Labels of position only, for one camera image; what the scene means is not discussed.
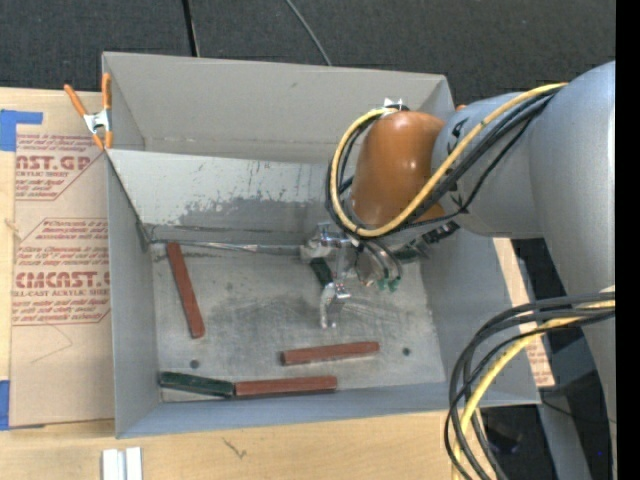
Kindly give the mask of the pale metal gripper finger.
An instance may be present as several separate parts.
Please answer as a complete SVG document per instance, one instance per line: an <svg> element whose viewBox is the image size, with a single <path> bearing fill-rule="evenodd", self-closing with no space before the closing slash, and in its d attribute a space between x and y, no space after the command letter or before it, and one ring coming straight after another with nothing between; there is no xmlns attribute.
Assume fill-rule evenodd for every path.
<svg viewBox="0 0 640 480"><path fill-rule="evenodd" d="M320 295L320 325L322 329L329 329L333 326L333 301L335 296L335 286L326 285Z"/></svg>
<svg viewBox="0 0 640 480"><path fill-rule="evenodd" d="M344 305L351 299L351 293L345 287L335 287L329 300L329 327L335 328Z"/></svg>

